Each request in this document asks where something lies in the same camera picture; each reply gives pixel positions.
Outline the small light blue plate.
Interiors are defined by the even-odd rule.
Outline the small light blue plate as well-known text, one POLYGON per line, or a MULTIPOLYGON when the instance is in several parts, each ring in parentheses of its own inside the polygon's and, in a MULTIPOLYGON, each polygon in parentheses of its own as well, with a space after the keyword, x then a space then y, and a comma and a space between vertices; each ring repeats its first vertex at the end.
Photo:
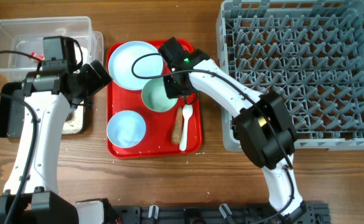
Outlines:
POLYGON ((146 122, 137 112, 124 110, 117 112, 108 121, 106 134, 110 142, 120 148, 137 146, 146 133, 146 122))

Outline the green bowl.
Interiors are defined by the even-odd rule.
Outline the green bowl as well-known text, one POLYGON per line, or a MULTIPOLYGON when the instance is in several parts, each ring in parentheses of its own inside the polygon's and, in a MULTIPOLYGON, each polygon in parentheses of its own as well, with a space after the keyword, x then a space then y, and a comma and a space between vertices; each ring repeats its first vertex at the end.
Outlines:
POLYGON ((148 81, 141 92, 144 105, 151 111, 163 113, 171 110, 177 103, 177 98, 168 98, 162 78, 148 81))

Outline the pile of white rice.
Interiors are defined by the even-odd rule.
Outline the pile of white rice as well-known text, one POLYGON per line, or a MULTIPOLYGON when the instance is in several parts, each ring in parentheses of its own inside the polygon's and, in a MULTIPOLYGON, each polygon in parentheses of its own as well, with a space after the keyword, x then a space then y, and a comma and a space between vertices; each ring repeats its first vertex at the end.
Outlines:
POLYGON ((84 112, 75 110, 70 113, 64 123, 62 134, 78 134, 83 131, 84 112))

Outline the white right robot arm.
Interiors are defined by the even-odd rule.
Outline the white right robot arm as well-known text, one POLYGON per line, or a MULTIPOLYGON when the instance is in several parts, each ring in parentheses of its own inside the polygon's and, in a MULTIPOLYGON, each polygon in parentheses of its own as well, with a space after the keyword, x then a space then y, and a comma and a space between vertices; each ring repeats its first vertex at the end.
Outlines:
POLYGON ((297 221, 305 210, 292 166, 296 129, 282 97, 244 86, 201 50, 159 53, 178 85, 188 83, 234 117, 240 146, 248 159, 262 169, 276 216, 284 223, 297 221))

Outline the white napkin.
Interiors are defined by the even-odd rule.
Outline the white napkin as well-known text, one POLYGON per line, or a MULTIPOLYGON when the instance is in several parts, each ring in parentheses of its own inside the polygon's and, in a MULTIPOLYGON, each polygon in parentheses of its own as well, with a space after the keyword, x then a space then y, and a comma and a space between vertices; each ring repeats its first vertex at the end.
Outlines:
POLYGON ((91 53, 87 48, 74 44, 74 49, 77 63, 91 63, 91 53))

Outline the red snack wrapper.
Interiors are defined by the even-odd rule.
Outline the red snack wrapper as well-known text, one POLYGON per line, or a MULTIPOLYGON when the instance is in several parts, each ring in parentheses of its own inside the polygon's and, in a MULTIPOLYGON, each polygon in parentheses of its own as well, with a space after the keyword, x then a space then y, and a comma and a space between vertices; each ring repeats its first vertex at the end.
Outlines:
POLYGON ((36 62, 38 61, 42 61, 45 59, 44 55, 43 54, 37 54, 35 52, 32 52, 31 53, 31 56, 33 57, 33 60, 35 60, 36 62))

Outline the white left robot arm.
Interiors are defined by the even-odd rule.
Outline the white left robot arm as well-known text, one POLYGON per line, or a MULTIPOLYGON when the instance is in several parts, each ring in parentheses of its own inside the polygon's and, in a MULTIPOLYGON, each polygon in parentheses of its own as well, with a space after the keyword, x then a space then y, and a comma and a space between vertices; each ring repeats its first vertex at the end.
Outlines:
POLYGON ((95 60, 81 65, 44 61, 22 84, 24 124, 16 161, 0 196, 0 223, 108 223, 107 199, 67 202, 58 195, 57 164, 63 126, 71 110, 112 79, 95 60))

